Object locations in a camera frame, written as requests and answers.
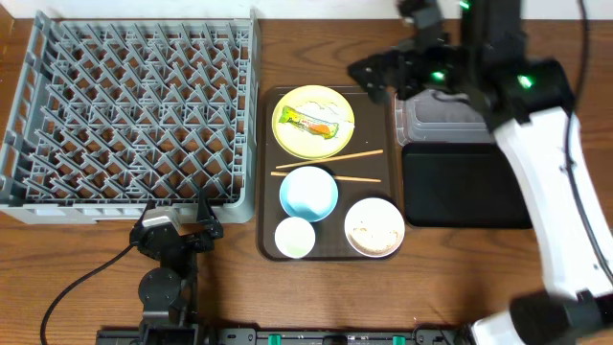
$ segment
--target wooden table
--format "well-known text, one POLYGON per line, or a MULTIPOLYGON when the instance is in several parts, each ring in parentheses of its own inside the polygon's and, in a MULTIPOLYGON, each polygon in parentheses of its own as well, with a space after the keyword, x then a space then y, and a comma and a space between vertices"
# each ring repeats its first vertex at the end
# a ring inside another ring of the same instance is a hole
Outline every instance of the wooden table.
MULTIPOLYGON (((448 23, 454 33, 458 22, 448 23)), ((31 20, 0 13, 0 128, 8 119, 31 20)), ((276 85, 349 84, 350 63, 411 35, 398 21, 262 21, 261 95, 276 85)), ((578 22, 531 22, 531 53, 554 56, 576 77, 578 22)), ((613 219, 613 23, 594 23, 581 103, 583 144, 602 208, 613 219)), ((132 221, 30 226, 0 215, 0 342, 36 344, 43 313, 66 286, 127 245, 132 221)), ((254 219, 226 225, 199 259, 200 311, 219 326, 411 329, 460 325, 542 288, 532 231, 413 229, 386 263, 273 264, 256 249, 254 219)), ((48 326, 52 344, 91 344, 101 327, 141 320, 137 287, 157 263, 133 250, 71 292, 48 326)), ((613 341, 613 333, 591 344, 613 341)))

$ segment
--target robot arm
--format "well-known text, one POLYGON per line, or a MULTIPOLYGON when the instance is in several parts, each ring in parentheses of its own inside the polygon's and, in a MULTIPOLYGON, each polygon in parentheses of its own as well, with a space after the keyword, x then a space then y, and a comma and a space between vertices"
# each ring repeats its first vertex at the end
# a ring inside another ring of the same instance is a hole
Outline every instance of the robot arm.
POLYGON ((534 113, 530 119, 522 125, 508 121, 493 135, 526 200, 547 291, 518 297, 509 311, 476 322, 471 334, 479 345, 574 343, 613 321, 613 286, 606 274, 613 238, 585 166, 579 120, 561 108, 534 113), (607 266, 586 235, 569 184, 564 156, 569 121, 579 196, 607 266))
POLYGON ((198 317, 196 254, 214 249, 223 227, 204 193, 198 196, 196 221, 202 231, 179 235, 180 223, 171 207, 151 203, 130 232, 130 243, 160 262, 138 287, 143 321, 138 344, 216 344, 216 332, 198 317))
POLYGON ((557 61, 525 57, 521 1, 463 1, 459 46, 448 43, 436 0, 399 7, 416 38, 352 64, 350 75, 374 102, 387 97, 387 86, 401 100, 425 88, 468 95, 511 163, 540 248, 546 291, 514 299, 468 337, 480 345, 565 343, 609 326, 613 238, 583 159, 575 96, 557 61))

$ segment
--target yellow plate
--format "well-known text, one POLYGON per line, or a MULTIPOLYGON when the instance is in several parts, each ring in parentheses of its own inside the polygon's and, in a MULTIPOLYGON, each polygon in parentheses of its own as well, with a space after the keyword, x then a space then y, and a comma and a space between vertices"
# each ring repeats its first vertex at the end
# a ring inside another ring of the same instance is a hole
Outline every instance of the yellow plate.
POLYGON ((352 107, 341 94, 325 86, 303 86, 288 92, 277 103, 272 114, 272 132, 275 134, 275 139, 284 150, 298 158, 322 159, 333 156, 349 143, 353 128, 339 131, 338 137, 326 140, 290 124, 279 123, 284 106, 296 109, 308 103, 316 103, 322 107, 333 106, 339 120, 355 123, 352 107))

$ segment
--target bowl with rice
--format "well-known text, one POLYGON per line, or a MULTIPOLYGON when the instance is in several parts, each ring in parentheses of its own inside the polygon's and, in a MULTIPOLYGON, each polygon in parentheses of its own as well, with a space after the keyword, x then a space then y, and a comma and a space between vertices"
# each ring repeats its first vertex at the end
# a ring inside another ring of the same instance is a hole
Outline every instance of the bowl with rice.
POLYGON ((391 202, 370 197, 354 204, 345 217, 345 235, 353 249, 371 258, 394 253, 404 240, 404 218, 391 202))

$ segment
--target gray plastic dish rack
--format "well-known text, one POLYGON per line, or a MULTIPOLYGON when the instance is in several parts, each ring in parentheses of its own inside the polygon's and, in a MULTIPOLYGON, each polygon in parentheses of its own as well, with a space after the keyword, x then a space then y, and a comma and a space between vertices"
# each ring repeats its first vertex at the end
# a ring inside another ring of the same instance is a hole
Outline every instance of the gray plastic dish rack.
POLYGON ((34 20, 3 146, 0 211, 30 224, 254 214, 260 28, 243 20, 34 20))

